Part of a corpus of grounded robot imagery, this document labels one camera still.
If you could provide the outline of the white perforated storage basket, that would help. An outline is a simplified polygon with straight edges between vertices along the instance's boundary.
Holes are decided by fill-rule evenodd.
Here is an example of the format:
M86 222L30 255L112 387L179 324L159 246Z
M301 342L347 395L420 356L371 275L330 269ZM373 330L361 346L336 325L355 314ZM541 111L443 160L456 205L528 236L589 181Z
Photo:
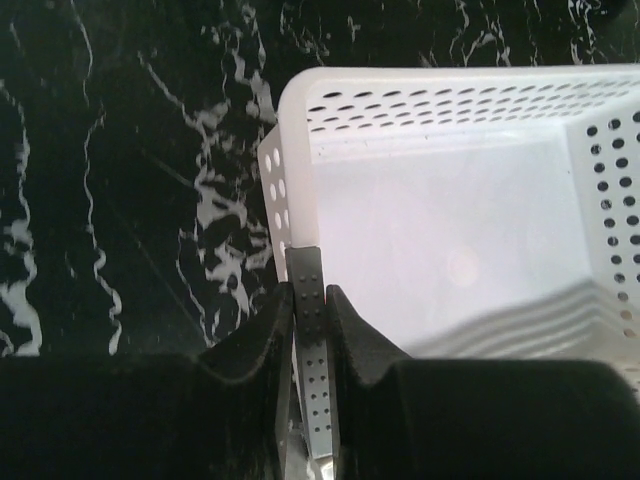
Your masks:
M421 357L639 382L639 68L315 68L258 149L276 270Z

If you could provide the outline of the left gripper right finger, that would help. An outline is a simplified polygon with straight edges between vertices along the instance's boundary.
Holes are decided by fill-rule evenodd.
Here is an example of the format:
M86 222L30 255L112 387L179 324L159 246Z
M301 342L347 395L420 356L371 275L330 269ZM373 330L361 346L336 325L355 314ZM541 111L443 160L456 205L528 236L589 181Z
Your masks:
M326 292L340 479L635 479L639 404L611 367L415 359Z

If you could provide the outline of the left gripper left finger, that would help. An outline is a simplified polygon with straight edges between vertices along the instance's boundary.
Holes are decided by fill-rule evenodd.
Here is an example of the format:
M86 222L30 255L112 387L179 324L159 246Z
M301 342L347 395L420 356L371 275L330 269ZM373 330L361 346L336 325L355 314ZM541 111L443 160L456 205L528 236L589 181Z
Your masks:
M294 295L196 354L5 357L5 479L281 479Z

